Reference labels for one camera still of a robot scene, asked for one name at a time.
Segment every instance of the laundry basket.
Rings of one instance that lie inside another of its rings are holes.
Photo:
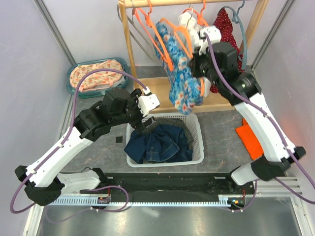
[[[171,162],[171,163],[143,163],[143,164],[137,164],[135,161],[133,161],[128,155],[127,155],[127,163],[131,167],[162,167],[162,166],[181,166],[181,165],[191,165],[191,164],[198,164],[202,162],[204,158],[204,152],[203,152],[203,142],[202,142],[202,136],[201,136],[201,130],[200,130],[200,124],[198,122],[198,118],[195,114],[191,113],[188,116],[183,115],[181,113],[161,113],[161,114],[152,114],[148,115],[144,118],[144,121],[146,121],[150,117],[156,117],[156,118],[179,118],[183,120],[189,129],[189,131],[192,134],[193,137],[193,153],[192,153],[192,160],[191,161],[183,161],[183,162]],[[126,143],[129,142],[131,133],[133,132],[133,128],[128,124],[127,126],[127,137],[126,137]]]

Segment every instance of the white wall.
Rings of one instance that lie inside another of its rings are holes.
[[[313,0],[295,1],[261,62],[255,70],[268,105],[287,136],[304,146],[300,161],[315,178],[315,32]],[[315,200],[315,190],[292,166],[305,197]],[[315,206],[307,205],[315,223]]]
[[[57,140],[69,94],[70,67],[31,0],[0,1],[0,230],[22,235],[28,211],[13,215],[11,197],[20,183],[19,165],[37,160]],[[24,191],[16,209],[30,204]]]
[[[118,19],[117,0],[44,0],[61,34],[77,62],[108,57],[121,57],[129,64],[124,31]],[[248,1],[240,12],[240,18],[247,27],[257,0]],[[248,64],[251,64],[277,18],[285,0],[270,0],[263,15],[255,38],[248,51]],[[237,10],[241,2],[208,3],[204,18],[210,24],[215,20],[218,11],[226,4]],[[200,11],[201,4],[193,7]],[[177,23],[178,16],[188,5],[154,7],[151,14],[153,22],[162,17]],[[242,42],[239,25],[234,24],[233,32],[238,45]],[[132,39],[135,63],[141,66],[154,64]]]

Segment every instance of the teal plastic basket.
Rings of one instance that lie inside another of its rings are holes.
[[[74,95],[75,88],[72,87],[71,84],[70,84],[70,75],[71,75],[72,71],[74,70],[74,68],[76,68],[77,66],[80,66],[80,65],[91,65],[91,64],[96,64],[96,63],[102,63],[102,62],[104,62],[106,60],[116,60],[117,62],[119,62],[122,65],[123,70],[125,72],[129,73],[129,69],[128,69],[126,61],[124,59],[121,59],[121,58],[107,58],[107,59],[102,59],[102,60],[92,60],[92,61],[78,63],[78,64],[73,65],[68,70],[68,73],[67,73],[67,84],[66,84],[67,91],[69,93],[71,93],[72,95]],[[125,81],[122,84],[118,85],[118,86],[111,87],[111,88],[106,88],[106,89],[102,89],[102,90],[97,90],[97,91],[78,92],[78,97],[80,97],[80,98],[90,98],[90,97],[104,96],[107,91],[109,91],[109,90],[111,90],[113,88],[124,88],[128,84],[129,77],[124,76],[124,78],[125,78]]]

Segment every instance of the gray floor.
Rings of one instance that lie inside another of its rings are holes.
[[[54,221],[84,209],[49,206]],[[42,220],[38,236],[300,236],[289,200],[255,199],[243,213],[211,207],[131,207],[120,213],[87,211],[61,223]]]
[[[139,78],[165,76],[161,67],[137,67]],[[132,90],[132,83],[127,86]],[[78,99],[77,114],[89,108],[101,97]],[[104,172],[230,172],[234,168],[251,161],[248,152],[239,139],[235,128],[241,126],[242,117],[237,111],[197,113],[203,137],[205,158],[196,165],[133,168],[127,164],[126,125],[113,127],[111,132],[100,137],[95,143],[80,152],[66,167],[64,172],[79,172],[86,166],[100,167]],[[122,143],[115,143],[117,136]]]

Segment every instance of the wooden rack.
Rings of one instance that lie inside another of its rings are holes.
[[[229,1],[242,1],[242,0],[206,0],[206,3],[215,3],[215,2],[229,2]],[[269,0],[258,0],[255,6],[255,9],[252,13],[251,20],[246,29],[246,39],[247,46],[249,47],[254,34],[257,30],[261,17],[266,9]],[[183,4],[198,4],[202,3],[202,0],[151,0],[152,6],[171,6],[171,5],[183,5]],[[134,77],[137,77],[136,67],[134,64],[134,57],[131,45],[131,38],[129,34],[129,26],[127,19],[126,9],[128,8],[137,8],[137,7],[149,7],[149,3],[147,0],[119,0],[119,9],[122,17],[126,45],[128,49],[128,56],[130,61],[131,72]],[[170,84],[166,77],[164,78],[146,78],[140,79],[146,86],[150,88],[152,92],[154,92],[161,102],[161,106],[159,109],[156,109],[156,112],[164,113],[164,112],[174,112],[176,111],[171,102],[168,100],[168,92],[170,88]],[[204,103],[202,106],[195,106],[194,112],[210,112],[210,111],[226,111],[233,110],[234,108],[229,104],[229,102],[224,99],[220,94],[210,93],[208,97],[204,99]]]

